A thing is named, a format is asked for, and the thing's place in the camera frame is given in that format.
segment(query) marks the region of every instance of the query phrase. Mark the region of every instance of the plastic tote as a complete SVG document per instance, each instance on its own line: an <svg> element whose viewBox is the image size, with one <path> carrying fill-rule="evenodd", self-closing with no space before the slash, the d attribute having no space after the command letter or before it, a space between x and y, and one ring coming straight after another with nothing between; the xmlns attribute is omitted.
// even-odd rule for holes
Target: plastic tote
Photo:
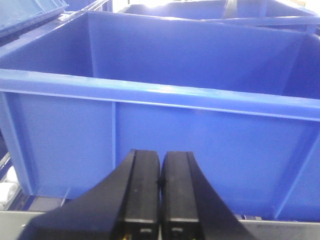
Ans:
<svg viewBox="0 0 320 240"><path fill-rule="evenodd" d="M0 128L27 194L193 151L234 213L319 221L319 64L302 32L78 12L0 47Z"/></svg>
<svg viewBox="0 0 320 240"><path fill-rule="evenodd" d="M133 4L127 14L177 17L228 24L261 26L316 33L320 25L316 13L287 0L237 0L235 9L226 11L226 0L178 1L153 6Z"/></svg>

